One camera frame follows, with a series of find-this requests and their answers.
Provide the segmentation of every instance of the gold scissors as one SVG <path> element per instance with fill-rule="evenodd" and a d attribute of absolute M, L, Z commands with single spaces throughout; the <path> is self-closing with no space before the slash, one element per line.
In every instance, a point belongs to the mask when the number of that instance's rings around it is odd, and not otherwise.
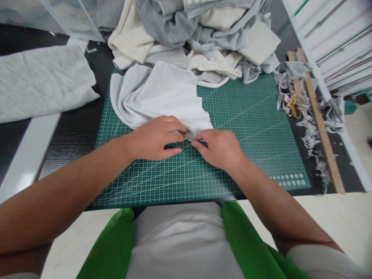
<path fill-rule="evenodd" d="M 295 119 L 302 117 L 302 112 L 298 109 L 297 105 L 297 95 L 294 91 L 291 92 L 291 98 L 286 105 L 286 112 L 288 116 L 293 116 Z"/>

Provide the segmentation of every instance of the grid lines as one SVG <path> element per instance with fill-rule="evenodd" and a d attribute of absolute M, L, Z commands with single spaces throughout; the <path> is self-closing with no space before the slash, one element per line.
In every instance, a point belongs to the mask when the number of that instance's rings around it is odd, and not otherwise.
<path fill-rule="evenodd" d="M 112 73 L 124 75 L 114 68 Z M 228 81 L 220 88 L 197 88 L 213 127 L 235 132 L 242 151 L 286 190 L 310 188 L 288 116 L 276 110 L 277 87 L 271 74 L 248 85 Z M 96 148 L 132 130 L 112 108 L 108 91 Z M 162 161 L 137 160 L 118 176 L 87 210 L 191 202 L 241 196 L 224 171 L 205 162 L 190 142 L 183 152 Z"/>

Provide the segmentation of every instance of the white shirt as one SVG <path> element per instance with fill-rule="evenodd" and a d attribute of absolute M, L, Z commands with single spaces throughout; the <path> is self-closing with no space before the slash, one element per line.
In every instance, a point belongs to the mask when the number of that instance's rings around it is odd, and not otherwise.
<path fill-rule="evenodd" d="M 134 221 L 134 232 L 126 278 L 245 278 L 216 203 L 148 207 Z M 371 278 L 348 256 L 327 246 L 299 245 L 287 258 L 309 278 Z M 38 278 L 30 273 L 0 277 Z"/>

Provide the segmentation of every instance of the white plastic container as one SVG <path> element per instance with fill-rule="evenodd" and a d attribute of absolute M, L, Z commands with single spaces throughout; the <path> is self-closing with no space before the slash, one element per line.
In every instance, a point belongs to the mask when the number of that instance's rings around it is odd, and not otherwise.
<path fill-rule="evenodd" d="M 1 0 L 0 23 L 31 27 L 94 41 L 96 0 Z"/>

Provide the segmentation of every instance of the wooden stick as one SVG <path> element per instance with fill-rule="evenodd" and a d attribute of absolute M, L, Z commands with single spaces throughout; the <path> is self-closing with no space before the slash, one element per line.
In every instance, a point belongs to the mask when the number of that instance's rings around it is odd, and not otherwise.
<path fill-rule="evenodd" d="M 305 58 L 305 53 L 303 52 L 303 49 L 297 48 L 297 52 L 300 56 L 301 62 L 305 63 L 306 58 Z M 344 184 L 342 182 L 340 172 L 338 170 L 336 158 L 333 153 L 332 145 L 328 137 L 328 132 L 324 124 L 323 116 L 319 108 L 318 99 L 317 99 L 317 96 L 314 90 L 313 81 L 311 79 L 309 72 L 306 72 L 305 85 L 306 85 L 308 97 L 310 99 L 310 104 L 313 108 L 315 122 L 317 123 L 320 140 L 322 142 L 323 150 L 326 156 L 325 159 L 327 161 L 328 170 L 329 170 L 329 174 L 331 175 L 334 190 L 336 193 L 345 194 Z"/>
<path fill-rule="evenodd" d="M 295 56 L 294 52 L 287 52 L 287 57 L 288 57 L 289 61 L 296 61 L 296 56 Z M 301 80 L 300 79 L 294 79 L 293 80 L 293 87 L 295 88 L 294 90 L 296 92 L 296 95 L 303 97 L 302 86 L 301 86 Z M 307 108 L 302 107 L 302 106 L 298 106 L 298 109 L 299 110 L 307 110 Z"/>

